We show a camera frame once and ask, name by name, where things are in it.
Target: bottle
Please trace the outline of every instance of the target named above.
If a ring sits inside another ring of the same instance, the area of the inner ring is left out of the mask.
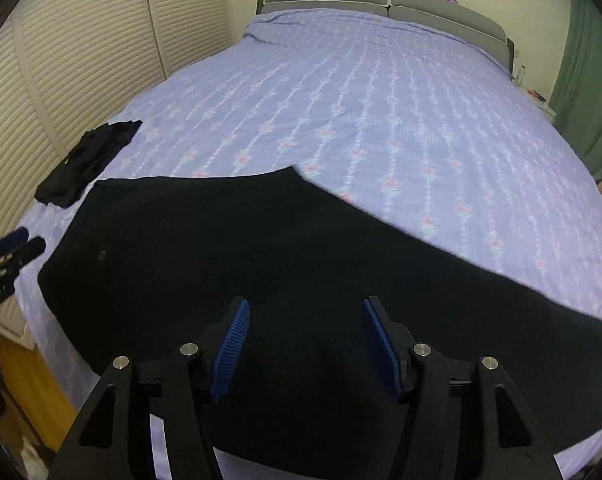
[[[514,79],[514,82],[516,83],[516,86],[521,86],[521,84],[523,83],[523,78],[524,78],[525,75],[526,75],[526,66],[525,65],[521,65],[521,67],[516,72],[516,78]]]

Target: bed sheet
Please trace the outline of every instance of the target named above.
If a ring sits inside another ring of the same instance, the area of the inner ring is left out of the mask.
[[[602,318],[594,181],[507,70],[449,34],[348,10],[256,16],[237,45],[144,91],[110,122],[127,120],[143,125],[101,179],[295,164],[383,221]],[[75,406],[96,376],[47,309],[37,274],[80,204],[31,206],[20,224],[47,248],[16,282]],[[601,447],[602,430],[559,453],[563,475]]]

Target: black t-shirt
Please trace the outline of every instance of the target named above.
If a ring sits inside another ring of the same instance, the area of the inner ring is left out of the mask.
[[[558,452],[602,428],[602,321],[411,237],[294,169],[97,182],[39,277],[92,369],[195,342],[233,296],[251,328],[213,444],[330,479],[385,478],[406,407],[379,394],[364,298],[448,358],[496,357]]]
[[[140,126],[141,121],[102,124],[84,133],[68,156],[39,184],[35,199],[63,208],[73,205],[86,186],[130,143]]]

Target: nightstand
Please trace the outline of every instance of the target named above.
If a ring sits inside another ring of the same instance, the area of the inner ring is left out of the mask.
[[[550,124],[554,122],[556,119],[556,112],[550,108],[550,105],[547,101],[541,101],[537,99],[534,95],[530,94],[527,88],[523,88],[523,86],[518,87],[527,97],[532,101],[545,115],[545,118],[548,120]]]

